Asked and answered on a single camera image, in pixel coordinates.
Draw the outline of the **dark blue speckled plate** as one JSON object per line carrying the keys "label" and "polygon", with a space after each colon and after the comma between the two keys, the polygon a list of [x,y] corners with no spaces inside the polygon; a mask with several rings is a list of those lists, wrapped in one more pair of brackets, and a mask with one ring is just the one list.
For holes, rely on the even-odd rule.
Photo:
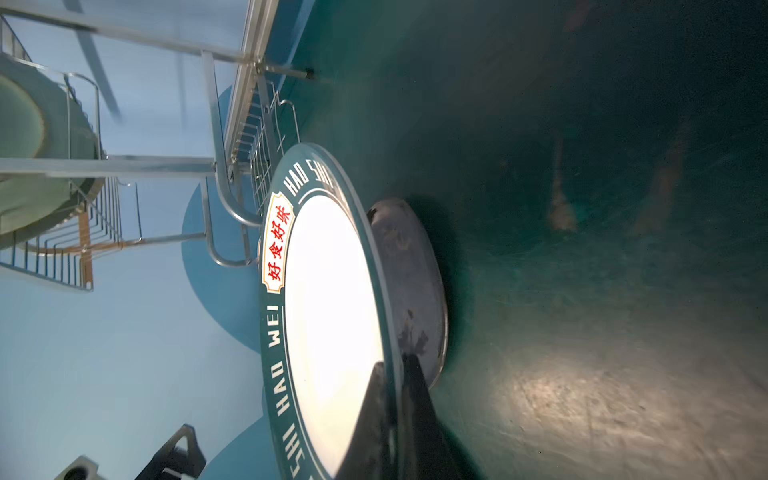
{"label": "dark blue speckled plate", "polygon": [[368,211],[382,259],[399,349],[419,359],[428,388],[443,372],[448,308],[438,262],[427,231],[402,199],[377,202]]}

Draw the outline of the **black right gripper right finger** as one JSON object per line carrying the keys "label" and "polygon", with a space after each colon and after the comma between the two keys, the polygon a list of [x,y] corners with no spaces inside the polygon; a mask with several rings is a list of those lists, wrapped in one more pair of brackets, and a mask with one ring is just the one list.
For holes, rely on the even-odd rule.
{"label": "black right gripper right finger", "polygon": [[405,354],[401,389],[401,479],[461,479],[414,354]]}

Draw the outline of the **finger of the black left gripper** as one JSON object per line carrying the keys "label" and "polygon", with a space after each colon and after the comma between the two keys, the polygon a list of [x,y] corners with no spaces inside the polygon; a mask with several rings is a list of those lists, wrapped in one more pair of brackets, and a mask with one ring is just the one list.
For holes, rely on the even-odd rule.
{"label": "finger of the black left gripper", "polygon": [[206,465],[194,427],[184,424],[154,454],[136,480],[179,480],[184,475],[198,479]]}

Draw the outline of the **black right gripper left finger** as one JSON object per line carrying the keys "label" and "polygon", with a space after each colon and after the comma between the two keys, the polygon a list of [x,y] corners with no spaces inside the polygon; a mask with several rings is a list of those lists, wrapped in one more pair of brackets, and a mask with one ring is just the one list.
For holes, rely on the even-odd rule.
{"label": "black right gripper left finger", "polygon": [[371,371],[353,435],[335,479],[394,479],[390,399],[384,364]]}

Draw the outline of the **yellow woven plate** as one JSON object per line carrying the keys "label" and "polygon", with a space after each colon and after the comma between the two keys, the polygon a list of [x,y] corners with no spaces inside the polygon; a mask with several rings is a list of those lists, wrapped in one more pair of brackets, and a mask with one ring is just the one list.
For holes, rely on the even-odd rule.
{"label": "yellow woven plate", "polygon": [[71,218],[29,242],[33,272],[66,287],[92,291],[95,261],[119,249],[122,240],[119,213],[94,205],[81,207]]}

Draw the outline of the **large pale green plate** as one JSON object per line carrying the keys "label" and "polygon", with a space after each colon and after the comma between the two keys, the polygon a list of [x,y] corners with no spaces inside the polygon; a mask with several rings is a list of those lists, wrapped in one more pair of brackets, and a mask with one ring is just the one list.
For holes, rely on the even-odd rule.
{"label": "large pale green plate", "polygon": [[[1,156],[96,160],[96,135],[81,105],[38,69],[1,56]],[[1,247],[45,233],[73,215],[93,178],[1,176]]]}

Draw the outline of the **green rim Hao Wei plate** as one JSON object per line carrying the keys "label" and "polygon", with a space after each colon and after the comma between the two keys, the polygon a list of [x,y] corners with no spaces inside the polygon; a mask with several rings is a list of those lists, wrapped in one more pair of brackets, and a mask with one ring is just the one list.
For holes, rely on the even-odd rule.
{"label": "green rim Hao Wei plate", "polygon": [[265,411],[284,479],[335,479],[373,366],[384,364],[398,475],[390,305],[370,222],[338,161],[300,143],[278,163],[261,241]]}

